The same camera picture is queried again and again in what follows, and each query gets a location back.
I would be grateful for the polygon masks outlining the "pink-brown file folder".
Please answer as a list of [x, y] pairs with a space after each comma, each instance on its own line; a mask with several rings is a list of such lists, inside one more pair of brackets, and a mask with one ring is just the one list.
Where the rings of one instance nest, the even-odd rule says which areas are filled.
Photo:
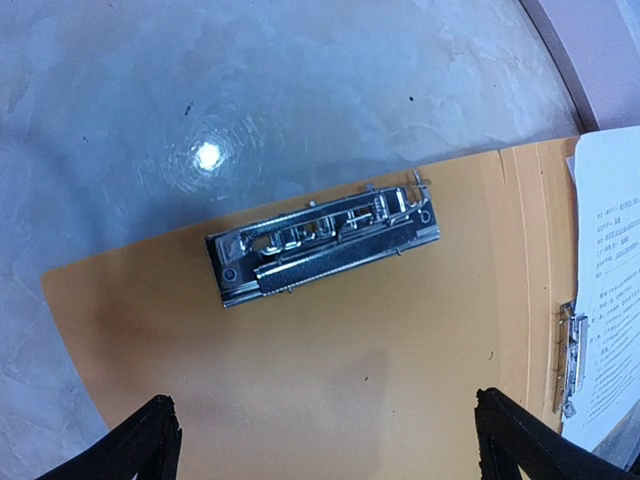
[[618, 1], [524, 1], [582, 128], [639, 124], [639, 49]]

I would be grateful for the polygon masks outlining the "orange folder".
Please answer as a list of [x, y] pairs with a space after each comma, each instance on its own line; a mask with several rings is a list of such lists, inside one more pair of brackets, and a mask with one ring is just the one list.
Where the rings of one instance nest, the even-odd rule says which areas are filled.
[[423, 166], [437, 242], [225, 308], [204, 239], [295, 198], [49, 271], [41, 285], [115, 426], [175, 402], [182, 479], [476, 479], [476, 393], [558, 428], [576, 295], [573, 138]]

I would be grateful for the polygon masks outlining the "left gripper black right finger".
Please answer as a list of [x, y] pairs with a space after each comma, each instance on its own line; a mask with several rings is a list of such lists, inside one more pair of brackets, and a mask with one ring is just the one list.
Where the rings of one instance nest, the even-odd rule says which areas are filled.
[[474, 419], [483, 479], [637, 479], [564, 439], [499, 389], [478, 390]]

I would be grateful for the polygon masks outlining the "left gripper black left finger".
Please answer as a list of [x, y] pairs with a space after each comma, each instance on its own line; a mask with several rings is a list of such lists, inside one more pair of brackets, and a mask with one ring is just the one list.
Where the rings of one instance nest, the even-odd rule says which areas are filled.
[[43, 479], [175, 479], [182, 444], [174, 402], [156, 395]]

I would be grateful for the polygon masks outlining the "white printed sheet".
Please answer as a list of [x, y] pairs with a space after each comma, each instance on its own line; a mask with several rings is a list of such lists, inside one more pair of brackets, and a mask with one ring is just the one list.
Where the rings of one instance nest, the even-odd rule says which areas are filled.
[[639, 129], [582, 136], [573, 163], [582, 384], [563, 435], [593, 450], [639, 400]]

